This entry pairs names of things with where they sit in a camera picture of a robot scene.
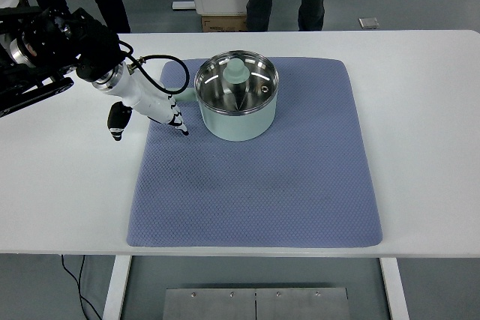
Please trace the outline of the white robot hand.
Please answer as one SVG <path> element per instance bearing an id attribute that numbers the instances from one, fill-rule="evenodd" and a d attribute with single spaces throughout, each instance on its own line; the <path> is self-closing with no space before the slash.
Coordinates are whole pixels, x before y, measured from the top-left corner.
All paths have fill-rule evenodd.
<path id="1" fill-rule="evenodd" d="M 93 86 L 105 95 L 121 99 L 112 105 L 107 119 L 107 128 L 114 140 L 122 139 L 123 131 L 134 111 L 188 135 L 188 129 L 173 95 L 155 88 L 138 72 L 129 73 L 125 67 L 119 65 L 93 82 Z"/>

